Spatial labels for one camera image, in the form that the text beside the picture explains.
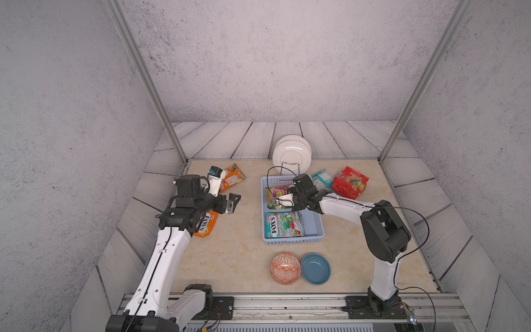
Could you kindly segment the light blue plastic basket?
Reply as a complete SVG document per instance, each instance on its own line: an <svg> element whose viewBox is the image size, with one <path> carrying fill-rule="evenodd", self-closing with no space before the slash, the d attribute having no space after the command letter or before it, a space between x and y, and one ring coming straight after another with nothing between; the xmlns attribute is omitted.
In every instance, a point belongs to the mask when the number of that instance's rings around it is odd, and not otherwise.
<svg viewBox="0 0 531 332"><path fill-rule="evenodd" d="M325 237L322 217L316 212L274 206L272 200L293 184L291 176L261 178L262 238L267 245L319 242Z"/></svg>

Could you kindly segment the teal Fox's candy bag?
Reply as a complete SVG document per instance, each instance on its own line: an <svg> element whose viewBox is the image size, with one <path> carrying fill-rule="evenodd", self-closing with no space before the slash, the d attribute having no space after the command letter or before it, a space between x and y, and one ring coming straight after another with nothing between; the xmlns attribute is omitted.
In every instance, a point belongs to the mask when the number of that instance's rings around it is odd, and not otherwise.
<svg viewBox="0 0 531 332"><path fill-rule="evenodd" d="M300 213L268 213L265 219L265 238L305 237L306 232Z"/></svg>

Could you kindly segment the red candy bag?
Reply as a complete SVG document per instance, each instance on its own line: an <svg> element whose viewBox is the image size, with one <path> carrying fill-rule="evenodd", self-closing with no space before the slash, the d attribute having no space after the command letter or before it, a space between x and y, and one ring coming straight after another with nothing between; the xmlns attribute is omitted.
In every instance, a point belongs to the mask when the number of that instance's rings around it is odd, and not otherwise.
<svg viewBox="0 0 531 332"><path fill-rule="evenodd" d="M351 167L345 167L334 176L331 189L347 199L356 200L366 189L369 177Z"/></svg>

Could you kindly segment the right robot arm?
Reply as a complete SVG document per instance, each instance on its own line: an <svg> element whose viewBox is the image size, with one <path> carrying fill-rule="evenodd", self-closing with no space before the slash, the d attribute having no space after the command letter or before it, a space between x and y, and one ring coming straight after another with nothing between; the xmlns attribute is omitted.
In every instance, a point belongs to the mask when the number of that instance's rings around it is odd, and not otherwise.
<svg viewBox="0 0 531 332"><path fill-rule="evenodd" d="M367 293L367 310L381 317L400 301L395 277L399 260L407 251L412 236L390 202L362 203L333 194L330 190L318 190L307 174L293 178L293 186L277 202L292 211L310 210L360 225L368 249L375 257L373 279Z"/></svg>

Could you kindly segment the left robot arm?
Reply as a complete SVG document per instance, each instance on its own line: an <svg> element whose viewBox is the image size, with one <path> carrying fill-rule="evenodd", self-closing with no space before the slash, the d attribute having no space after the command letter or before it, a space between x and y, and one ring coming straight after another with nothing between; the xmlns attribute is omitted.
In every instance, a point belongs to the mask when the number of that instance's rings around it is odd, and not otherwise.
<svg viewBox="0 0 531 332"><path fill-rule="evenodd" d="M188 174L174 179L175 193L158 216L158 237L144 275L124 312L109 318L106 331L181 331L194 318L210 319L210 285L189 285L173 304L169 296L181 257L204 217L211 212L232 214L241 199L220 193L225 176L225 170L213 166L206 177Z"/></svg>

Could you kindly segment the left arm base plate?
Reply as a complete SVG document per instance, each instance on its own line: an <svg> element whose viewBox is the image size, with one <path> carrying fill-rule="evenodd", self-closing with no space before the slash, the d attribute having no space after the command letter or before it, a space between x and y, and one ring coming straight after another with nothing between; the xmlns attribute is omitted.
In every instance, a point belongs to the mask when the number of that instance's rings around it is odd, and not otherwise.
<svg viewBox="0 0 531 332"><path fill-rule="evenodd" d="M235 308L235 298L225 296L214 296L212 306L207 307L199 314L195 315L193 320L199 321L228 321L232 320Z"/></svg>

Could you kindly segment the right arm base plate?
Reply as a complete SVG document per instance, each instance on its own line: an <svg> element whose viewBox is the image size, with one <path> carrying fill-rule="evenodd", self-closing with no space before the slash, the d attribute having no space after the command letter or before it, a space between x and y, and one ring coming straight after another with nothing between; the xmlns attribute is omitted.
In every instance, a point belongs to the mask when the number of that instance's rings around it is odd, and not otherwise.
<svg viewBox="0 0 531 332"><path fill-rule="evenodd" d="M395 294L388 300L377 296L348 296L341 311L351 320L405 320L409 317L404 306L399 305L401 298Z"/></svg>

